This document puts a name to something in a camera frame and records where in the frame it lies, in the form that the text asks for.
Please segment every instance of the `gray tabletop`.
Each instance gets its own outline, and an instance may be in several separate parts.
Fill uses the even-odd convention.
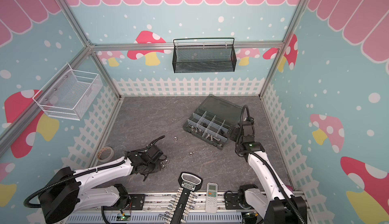
[[[114,159],[123,156],[124,150],[145,147],[153,139],[165,135],[156,144],[169,159],[166,169],[143,176],[130,175],[116,178],[99,187],[121,183],[129,192],[177,191],[178,177],[182,171],[195,173],[203,178],[202,190],[208,182],[218,184],[219,191],[236,191],[240,185],[253,183],[262,189],[254,170],[235,152],[235,143],[228,140],[223,150],[218,150],[185,132],[182,126],[192,112],[205,100],[205,96],[178,97],[127,97],[121,106],[109,134],[106,146],[114,149]],[[248,105],[255,120],[255,141],[264,146],[270,163],[285,184],[290,184],[280,152],[273,138],[269,123],[258,96],[224,96],[237,105]]]

